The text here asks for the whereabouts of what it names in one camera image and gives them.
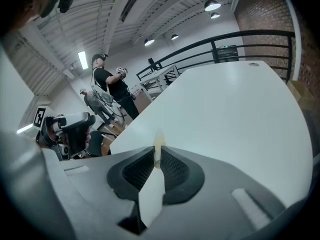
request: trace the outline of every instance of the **black chair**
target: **black chair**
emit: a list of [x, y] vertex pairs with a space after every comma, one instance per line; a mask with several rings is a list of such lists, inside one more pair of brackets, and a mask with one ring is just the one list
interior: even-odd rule
[[103, 135], [110, 135], [113, 136], [114, 138], [117, 138], [116, 135], [108, 132], [103, 132], [99, 130], [94, 130], [90, 132], [91, 139], [89, 140], [89, 146], [85, 150], [85, 152], [91, 156], [91, 157], [102, 157], [101, 153], [101, 145], [104, 140]]

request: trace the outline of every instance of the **railing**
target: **railing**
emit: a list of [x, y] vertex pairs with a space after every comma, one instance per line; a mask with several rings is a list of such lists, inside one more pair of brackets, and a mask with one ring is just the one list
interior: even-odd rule
[[[287, 37], [287, 45], [280, 45], [280, 44], [245, 44], [245, 45], [233, 45], [232, 48], [233, 49], [237, 49], [237, 48], [245, 48], [245, 47], [275, 47], [275, 48], [287, 48], [288, 49], [288, 56], [278, 56], [278, 55], [238, 55], [237, 56], [225, 56], [225, 57], [221, 57], [218, 55], [218, 52], [220, 53], [220, 51], [223, 51], [225, 49], [230, 49], [230, 47], [224, 47], [224, 48], [217, 48], [216, 47], [216, 41], [218, 40], [223, 40], [223, 39], [228, 39], [228, 38], [237, 38], [237, 37], [245, 37], [245, 36], [261, 36], [261, 35], [266, 35], [266, 36], [281, 36], [281, 37]], [[205, 54], [212, 54], [213, 59], [210, 60], [205, 60], [202, 62], [198, 62], [198, 63], [193, 63], [187, 66], [183, 66], [180, 68], [177, 68], [177, 71], [179, 72], [182, 69], [185, 68], [190, 68], [190, 67], [194, 67], [194, 66], [198, 66], [201, 64], [206, 64], [206, 63], [220, 63], [221, 61], [228, 61], [228, 60], [239, 60], [241, 58], [274, 58], [274, 59], [283, 59], [283, 60], [288, 60], [287, 62], [287, 67], [283, 67], [283, 66], [278, 66], [278, 65], [269, 65], [272, 69], [279, 69], [279, 70], [286, 70], [286, 77], [281, 77], [281, 79], [285, 80], [285, 82], [287, 83], [290, 79], [290, 75], [291, 75], [291, 67], [292, 67], [292, 38], [295, 37], [295, 33], [294, 32], [290, 32], [290, 31], [282, 31], [282, 30], [273, 30], [273, 29], [259, 29], [259, 30], [245, 30], [245, 31], [239, 31], [239, 32], [233, 32], [233, 33], [227, 33], [227, 34], [222, 34], [222, 35], [218, 35], [218, 36], [214, 36], [214, 37], [210, 37], [198, 42], [195, 42], [193, 44], [190, 44], [184, 48], [181, 48], [165, 57], [163, 57], [162, 59], [159, 59], [158, 61], [154, 62], [151, 59], [149, 59], [149, 63], [150, 66], [146, 67], [144, 70], [140, 71], [139, 73], [136, 74], [136, 76], [139, 78], [139, 80], [141, 81], [142, 78], [152, 74], [153, 71], [157, 71], [160, 70], [162, 68], [171, 66], [173, 64], [177, 64], [201, 55], [205, 55]], [[188, 51], [190, 49], [205, 45], [205, 44], [211, 44], [212, 49], [205, 51], [205, 52], [201, 52], [180, 60], [177, 60], [175, 62], [172, 62], [168, 65], [162, 66], [162, 62], [176, 56], [179, 55], [185, 51]], [[174, 78], [174, 76], [171, 76], [170, 73], [168, 74], [169, 77], [165, 76], [165, 79], [167, 81], [167, 84], [169, 84], [169, 79]]]

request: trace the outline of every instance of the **desk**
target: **desk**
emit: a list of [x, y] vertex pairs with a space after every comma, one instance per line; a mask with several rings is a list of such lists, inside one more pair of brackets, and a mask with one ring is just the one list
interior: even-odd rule
[[112, 154], [152, 146], [158, 129], [167, 146], [236, 166], [286, 207], [308, 194], [313, 161], [306, 121], [263, 61], [186, 70], [110, 145]]
[[147, 75], [140, 81], [140, 85], [142, 90], [145, 92], [146, 96], [148, 99], [153, 102], [153, 99], [151, 98], [150, 94], [148, 93], [148, 90], [145, 88], [144, 83], [150, 82], [155, 80], [156, 84], [160, 88], [160, 91], [163, 92], [166, 88], [167, 85], [164, 81], [164, 76], [168, 74], [170, 71], [174, 70], [175, 77], [179, 77], [178, 70], [176, 68], [176, 64], [172, 64], [170, 66], [165, 66], [164, 68], [161, 68], [157, 71], [152, 72], [151, 74]]

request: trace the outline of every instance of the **white table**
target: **white table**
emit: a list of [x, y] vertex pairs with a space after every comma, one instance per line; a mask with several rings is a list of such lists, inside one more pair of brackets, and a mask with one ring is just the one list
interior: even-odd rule
[[236, 166], [286, 207], [308, 193], [313, 164], [304, 116], [263, 61], [188, 69], [110, 145], [112, 154], [152, 146], [158, 129], [167, 146]]
[[163, 92], [167, 88], [166, 82], [164, 81], [164, 76], [172, 70], [174, 71], [175, 77], [178, 78], [179, 73], [176, 68], [176, 64], [172, 64], [170, 66], [165, 66], [157, 71], [152, 72], [150, 75], [147, 75], [140, 81], [142, 90], [145, 92], [146, 96], [151, 102], [153, 101], [153, 99], [151, 98], [144, 84], [154, 80], [158, 85], [158, 87], [160, 88], [160, 91]]

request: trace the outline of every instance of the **ceiling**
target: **ceiling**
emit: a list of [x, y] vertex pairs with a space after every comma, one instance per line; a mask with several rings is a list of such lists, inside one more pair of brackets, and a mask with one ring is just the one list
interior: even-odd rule
[[[114, 54], [146, 38], [161, 38], [204, 11], [206, 0], [74, 0], [61, 14], [55, 8], [3, 40], [12, 63], [36, 96], [48, 96], [66, 79], [80, 76], [78, 52], [88, 65], [96, 53]], [[233, 0], [217, 0], [222, 5]]]

